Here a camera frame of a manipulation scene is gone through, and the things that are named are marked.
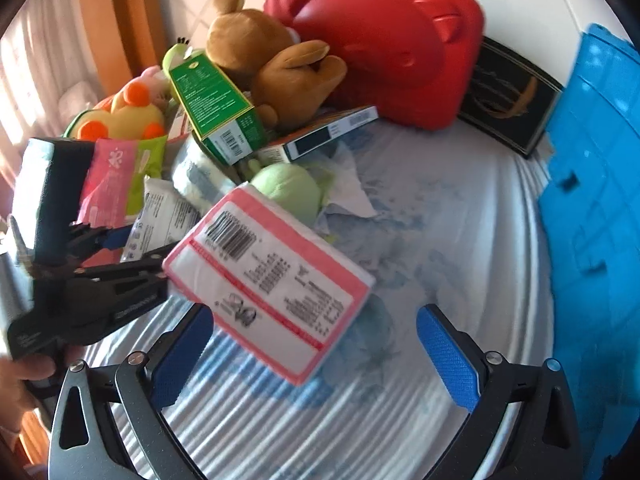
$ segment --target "green box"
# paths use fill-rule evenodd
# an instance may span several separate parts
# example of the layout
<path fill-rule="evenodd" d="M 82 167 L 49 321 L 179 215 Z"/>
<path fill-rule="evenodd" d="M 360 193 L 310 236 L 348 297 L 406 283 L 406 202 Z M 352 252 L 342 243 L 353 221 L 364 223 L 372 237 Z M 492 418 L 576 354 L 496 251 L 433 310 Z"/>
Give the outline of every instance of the green box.
<path fill-rule="evenodd" d="M 201 148 L 225 165 L 267 144 L 254 106 L 205 54 L 169 72 Z"/>

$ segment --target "curtain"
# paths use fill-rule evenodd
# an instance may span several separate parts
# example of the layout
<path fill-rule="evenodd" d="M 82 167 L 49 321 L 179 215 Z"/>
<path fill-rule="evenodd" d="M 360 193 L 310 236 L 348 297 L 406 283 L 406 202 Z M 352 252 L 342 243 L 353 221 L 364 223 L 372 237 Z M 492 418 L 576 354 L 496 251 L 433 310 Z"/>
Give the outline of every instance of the curtain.
<path fill-rule="evenodd" d="M 87 95 L 84 101 L 91 105 L 103 92 L 79 0 L 27 0 L 0 39 L 2 216 L 7 213 L 2 210 L 7 199 L 11 200 L 3 191 L 6 195 L 14 186 L 28 139 L 62 134 L 68 123 L 69 99 L 72 108 L 82 108 L 79 102 Z"/>

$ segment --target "light green ball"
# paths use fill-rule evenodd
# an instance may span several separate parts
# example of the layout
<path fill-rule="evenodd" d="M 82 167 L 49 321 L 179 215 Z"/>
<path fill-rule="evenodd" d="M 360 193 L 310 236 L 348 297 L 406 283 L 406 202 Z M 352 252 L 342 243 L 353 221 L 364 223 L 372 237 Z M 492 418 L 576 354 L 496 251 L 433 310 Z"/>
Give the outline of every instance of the light green ball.
<path fill-rule="evenodd" d="M 304 225 L 311 227 L 316 222 L 322 193 L 305 168 L 272 164 L 260 170 L 251 184 Z"/>

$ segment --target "barcode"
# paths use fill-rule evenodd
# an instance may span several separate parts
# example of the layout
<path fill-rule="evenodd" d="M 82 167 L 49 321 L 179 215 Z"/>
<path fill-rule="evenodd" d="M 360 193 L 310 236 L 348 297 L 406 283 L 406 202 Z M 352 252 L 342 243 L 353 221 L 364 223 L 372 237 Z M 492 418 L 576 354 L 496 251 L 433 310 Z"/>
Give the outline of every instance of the barcode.
<path fill-rule="evenodd" d="M 349 117 L 349 126 L 352 128 L 354 126 L 360 126 L 361 124 L 366 123 L 369 120 L 369 117 L 369 110 L 358 112 L 357 114 Z"/>
<path fill-rule="evenodd" d="M 234 137 L 234 134 L 231 132 L 231 130 L 227 130 L 222 134 L 222 140 L 224 140 L 228 148 L 232 152 L 234 152 L 235 156 L 242 155 L 242 149 L 240 148 L 240 145 L 238 144 L 238 141 Z"/>
<path fill-rule="evenodd" d="M 255 242 L 255 234 L 229 211 L 223 212 L 207 227 L 206 243 L 217 247 L 233 261 L 238 261 Z"/>

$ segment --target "brown teddy bear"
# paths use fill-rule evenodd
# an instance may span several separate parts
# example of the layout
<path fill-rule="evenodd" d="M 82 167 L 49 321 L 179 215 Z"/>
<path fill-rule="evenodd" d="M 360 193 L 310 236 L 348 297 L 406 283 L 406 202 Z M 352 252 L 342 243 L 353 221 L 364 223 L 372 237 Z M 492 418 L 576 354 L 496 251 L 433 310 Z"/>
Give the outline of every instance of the brown teddy bear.
<path fill-rule="evenodd" d="M 347 73 L 324 41 L 296 44 L 289 29 L 244 0 L 213 0 L 206 53 L 241 90 L 250 90 L 267 128 L 281 132 L 308 122 Z"/>

